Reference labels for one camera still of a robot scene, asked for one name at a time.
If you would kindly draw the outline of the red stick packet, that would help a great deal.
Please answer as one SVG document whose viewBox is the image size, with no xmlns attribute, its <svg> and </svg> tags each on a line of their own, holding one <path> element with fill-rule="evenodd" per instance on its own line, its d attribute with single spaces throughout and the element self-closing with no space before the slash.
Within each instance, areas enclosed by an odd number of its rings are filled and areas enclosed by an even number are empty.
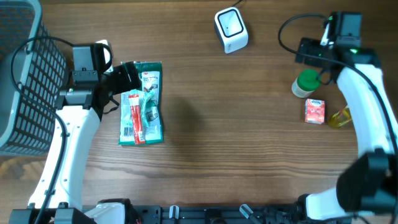
<svg viewBox="0 0 398 224">
<path fill-rule="evenodd" d="M 142 127 L 141 110 L 139 105 L 139 95 L 129 95 L 129 103 L 131 107 L 131 118 L 134 130 L 135 144 L 145 144 L 144 130 Z"/>
</svg>

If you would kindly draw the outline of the green 3M package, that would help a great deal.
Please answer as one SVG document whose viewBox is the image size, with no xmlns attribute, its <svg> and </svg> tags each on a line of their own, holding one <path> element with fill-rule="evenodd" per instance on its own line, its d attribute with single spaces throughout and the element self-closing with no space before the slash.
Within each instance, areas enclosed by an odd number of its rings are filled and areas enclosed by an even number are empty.
<svg viewBox="0 0 398 224">
<path fill-rule="evenodd" d="M 164 141 L 163 124 L 160 113 L 160 99 L 162 92 L 162 63 L 161 62 L 134 62 L 137 68 L 141 87 L 140 91 L 154 91 L 155 95 L 149 101 L 145 110 L 148 127 L 143 127 L 145 144 L 155 144 Z M 130 91 L 121 94 L 121 117 L 119 144 L 125 146 L 139 145 L 134 142 L 134 130 L 129 103 Z"/>
</svg>

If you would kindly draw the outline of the teal plastic packet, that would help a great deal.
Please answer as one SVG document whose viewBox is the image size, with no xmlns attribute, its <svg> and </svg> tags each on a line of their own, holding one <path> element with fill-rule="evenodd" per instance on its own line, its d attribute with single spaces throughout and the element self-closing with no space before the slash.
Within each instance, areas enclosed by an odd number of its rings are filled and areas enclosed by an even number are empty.
<svg viewBox="0 0 398 224">
<path fill-rule="evenodd" d="M 141 121 L 142 121 L 142 126 L 143 127 L 148 127 L 148 121 L 145 116 L 145 110 L 149 106 L 149 101 L 152 99 L 152 97 L 155 95 L 154 91 L 140 91 L 140 90 L 131 90 L 130 95 L 138 95 L 139 97 L 139 107 L 141 111 Z"/>
</svg>

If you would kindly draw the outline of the green lid jar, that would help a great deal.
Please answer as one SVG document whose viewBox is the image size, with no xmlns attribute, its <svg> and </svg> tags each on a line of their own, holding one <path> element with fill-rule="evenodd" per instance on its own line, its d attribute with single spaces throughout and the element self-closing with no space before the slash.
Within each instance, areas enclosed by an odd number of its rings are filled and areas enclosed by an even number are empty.
<svg viewBox="0 0 398 224">
<path fill-rule="evenodd" d="M 293 82 L 292 93 L 299 98 L 308 98 L 320 86 L 316 70 L 304 70 Z"/>
</svg>

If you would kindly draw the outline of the red tissue pack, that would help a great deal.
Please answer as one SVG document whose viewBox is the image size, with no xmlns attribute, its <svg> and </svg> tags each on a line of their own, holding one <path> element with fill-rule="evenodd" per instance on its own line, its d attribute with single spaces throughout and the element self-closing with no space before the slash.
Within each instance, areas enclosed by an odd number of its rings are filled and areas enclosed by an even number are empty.
<svg viewBox="0 0 398 224">
<path fill-rule="evenodd" d="M 304 120 L 306 123 L 323 124 L 325 122 L 325 102 L 306 99 Z"/>
</svg>

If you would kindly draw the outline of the yellow liquid bottle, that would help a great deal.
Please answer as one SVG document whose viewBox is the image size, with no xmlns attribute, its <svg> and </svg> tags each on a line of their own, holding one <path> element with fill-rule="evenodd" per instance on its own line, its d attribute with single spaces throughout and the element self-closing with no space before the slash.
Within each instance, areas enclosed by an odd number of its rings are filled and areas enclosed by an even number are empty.
<svg viewBox="0 0 398 224">
<path fill-rule="evenodd" d="M 352 116 L 349 107 L 345 106 L 342 110 L 329 117 L 328 125 L 332 128 L 341 128 L 350 121 L 352 121 Z"/>
</svg>

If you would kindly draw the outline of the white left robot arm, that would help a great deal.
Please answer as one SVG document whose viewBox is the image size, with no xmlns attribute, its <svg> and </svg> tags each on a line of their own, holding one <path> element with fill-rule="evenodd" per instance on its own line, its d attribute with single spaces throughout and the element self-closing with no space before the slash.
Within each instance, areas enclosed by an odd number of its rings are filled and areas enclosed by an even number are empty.
<svg viewBox="0 0 398 224">
<path fill-rule="evenodd" d="M 81 193 L 92 140 L 114 95 L 140 87 L 133 63 L 114 67 L 105 43 L 72 45 L 73 68 L 56 38 L 25 40 L 1 61 L 1 154 L 47 160 L 25 209 L 11 223 L 132 223 L 128 199 L 88 212 Z"/>
</svg>

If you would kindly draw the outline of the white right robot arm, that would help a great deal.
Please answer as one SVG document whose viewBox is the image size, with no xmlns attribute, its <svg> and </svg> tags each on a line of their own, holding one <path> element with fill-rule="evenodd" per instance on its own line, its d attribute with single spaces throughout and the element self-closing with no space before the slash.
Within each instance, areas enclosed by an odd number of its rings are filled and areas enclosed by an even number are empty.
<svg viewBox="0 0 398 224">
<path fill-rule="evenodd" d="M 295 61 L 330 73 L 350 110 L 358 160 L 336 186 L 300 199 L 303 220 L 328 222 L 361 214 L 397 217 L 397 120 L 386 95 L 381 64 L 373 49 L 361 47 L 362 15 L 319 16 L 322 39 L 302 38 Z"/>
</svg>

